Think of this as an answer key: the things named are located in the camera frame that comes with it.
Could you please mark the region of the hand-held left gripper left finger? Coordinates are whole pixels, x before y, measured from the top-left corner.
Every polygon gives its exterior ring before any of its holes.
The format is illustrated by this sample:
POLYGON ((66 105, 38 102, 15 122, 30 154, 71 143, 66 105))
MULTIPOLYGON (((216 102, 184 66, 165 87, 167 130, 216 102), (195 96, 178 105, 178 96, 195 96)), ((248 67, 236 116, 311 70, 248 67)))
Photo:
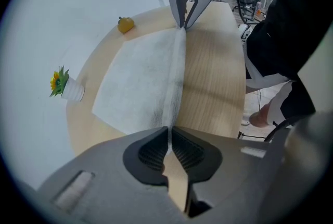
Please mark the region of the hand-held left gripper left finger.
POLYGON ((68 223, 185 223, 162 172, 167 127, 96 144, 38 190, 68 223))

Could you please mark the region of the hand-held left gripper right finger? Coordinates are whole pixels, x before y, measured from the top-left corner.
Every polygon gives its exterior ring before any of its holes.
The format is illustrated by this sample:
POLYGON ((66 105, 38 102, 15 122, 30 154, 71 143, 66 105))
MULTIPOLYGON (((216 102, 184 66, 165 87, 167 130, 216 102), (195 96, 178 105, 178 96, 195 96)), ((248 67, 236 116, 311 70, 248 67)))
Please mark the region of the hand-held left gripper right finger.
POLYGON ((285 132, 256 142, 174 127, 172 150, 188 176, 188 222, 259 223, 285 141, 285 132))

